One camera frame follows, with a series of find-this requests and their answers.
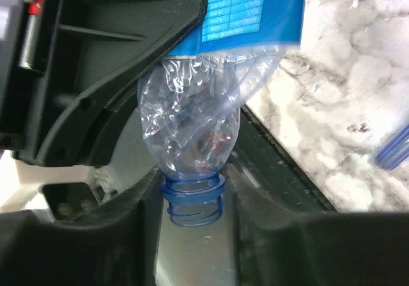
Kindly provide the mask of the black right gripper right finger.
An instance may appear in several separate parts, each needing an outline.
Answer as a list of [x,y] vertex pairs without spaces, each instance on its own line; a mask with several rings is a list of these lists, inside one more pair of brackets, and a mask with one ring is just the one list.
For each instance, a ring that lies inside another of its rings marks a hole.
[[407,285],[406,213],[296,211],[228,165],[239,285]]

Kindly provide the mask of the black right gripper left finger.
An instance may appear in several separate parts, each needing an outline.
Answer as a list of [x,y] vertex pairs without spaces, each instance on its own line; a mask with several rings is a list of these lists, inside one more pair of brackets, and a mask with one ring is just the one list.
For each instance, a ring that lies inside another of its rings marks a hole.
[[44,222],[29,210],[2,214],[1,284],[154,285],[162,179],[151,169],[72,222]]

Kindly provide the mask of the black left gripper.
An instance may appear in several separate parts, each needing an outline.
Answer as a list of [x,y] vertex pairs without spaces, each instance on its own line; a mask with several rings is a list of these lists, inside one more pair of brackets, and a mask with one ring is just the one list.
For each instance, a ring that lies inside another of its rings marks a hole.
[[203,21],[207,0],[18,0],[1,40],[1,150],[101,167],[137,83]]

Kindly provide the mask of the crushed blue label water bottle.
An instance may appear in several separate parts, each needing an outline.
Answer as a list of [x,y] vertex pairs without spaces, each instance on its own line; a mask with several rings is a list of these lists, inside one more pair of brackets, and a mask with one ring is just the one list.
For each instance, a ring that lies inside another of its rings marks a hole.
[[200,25],[143,78],[143,139],[165,181],[170,220],[198,227],[222,215],[240,109],[287,48],[300,45],[305,0],[208,0]]

